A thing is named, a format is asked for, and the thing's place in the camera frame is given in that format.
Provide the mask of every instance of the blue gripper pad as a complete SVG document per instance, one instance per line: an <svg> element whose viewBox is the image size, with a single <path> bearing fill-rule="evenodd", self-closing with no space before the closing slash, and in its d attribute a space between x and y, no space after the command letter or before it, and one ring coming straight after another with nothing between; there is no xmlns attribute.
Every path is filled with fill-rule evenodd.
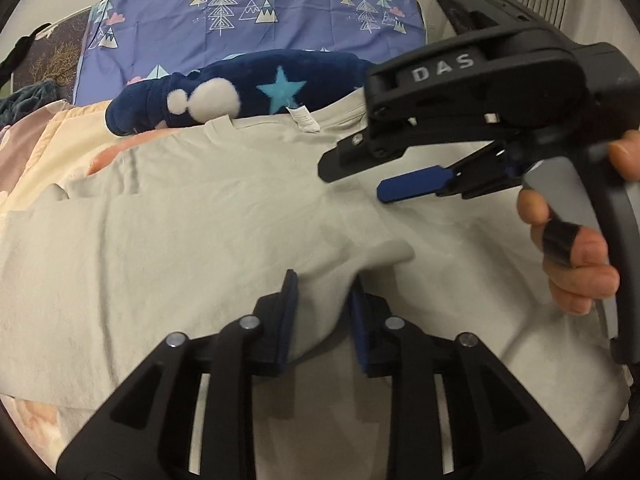
<svg viewBox="0 0 640 480"><path fill-rule="evenodd" d="M378 200L388 204L435 193L452 178L453 171L441 166L398 175L380 182Z"/></svg>
<svg viewBox="0 0 640 480"><path fill-rule="evenodd" d="M356 357L362 372L366 374L369 368L370 337L367 321L364 317L365 309L367 308L367 297L359 278L353 283L347 301L351 317L351 335L353 335Z"/></svg>

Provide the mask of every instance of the screw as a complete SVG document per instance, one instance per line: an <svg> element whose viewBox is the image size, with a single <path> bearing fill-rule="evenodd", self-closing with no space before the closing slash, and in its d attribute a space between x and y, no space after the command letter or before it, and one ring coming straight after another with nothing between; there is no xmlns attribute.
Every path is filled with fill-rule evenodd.
<svg viewBox="0 0 640 480"><path fill-rule="evenodd" d="M182 332L171 332L164 340L171 348L176 348L183 345L187 341L188 337Z"/></svg>
<svg viewBox="0 0 640 480"><path fill-rule="evenodd" d="M471 332L463 332L458 336L458 341L462 346L473 348L478 344L478 336Z"/></svg>
<svg viewBox="0 0 640 480"><path fill-rule="evenodd" d="M244 316L240 318L240 326L245 330L252 330L260 325L260 319L255 316Z"/></svg>
<svg viewBox="0 0 640 480"><path fill-rule="evenodd" d="M404 319L398 316L391 316L385 319L385 326L389 330L400 330L404 327Z"/></svg>

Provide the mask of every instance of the light blue star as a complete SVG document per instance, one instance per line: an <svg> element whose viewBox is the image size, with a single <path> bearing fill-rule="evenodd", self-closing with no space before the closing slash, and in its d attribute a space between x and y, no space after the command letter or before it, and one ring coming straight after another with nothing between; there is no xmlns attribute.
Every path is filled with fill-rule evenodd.
<svg viewBox="0 0 640 480"><path fill-rule="evenodd" d="M270 85L258 85L256 88L271 98L269 115L273 115L283 106L298 108L298 103L294 96L300 92L300 89L305 84L306 81L288 81L284 70L279 66L276 81Z"/></svg>

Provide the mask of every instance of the pink fabric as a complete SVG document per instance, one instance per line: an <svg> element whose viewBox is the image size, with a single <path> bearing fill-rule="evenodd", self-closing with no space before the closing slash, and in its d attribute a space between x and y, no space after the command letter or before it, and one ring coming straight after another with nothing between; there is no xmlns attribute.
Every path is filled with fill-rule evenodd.
<svg viewBox="0 0 640 480"><path fill-rule="evenodd" d="M0 191L11 193L47 123L62 110L74 108L56 101L22 118L0 132Z"/></svg>

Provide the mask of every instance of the black strap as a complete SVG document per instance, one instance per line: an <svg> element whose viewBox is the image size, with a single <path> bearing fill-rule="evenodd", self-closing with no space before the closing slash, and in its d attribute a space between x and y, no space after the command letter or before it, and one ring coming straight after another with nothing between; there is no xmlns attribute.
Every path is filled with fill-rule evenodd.
<svg viewBox="0 0 640 480"><path fill-rule="evenodd" d="M545 226L542 247L545 256L565 267L571 267L571 248L580 226L553 217Z"/></svg>

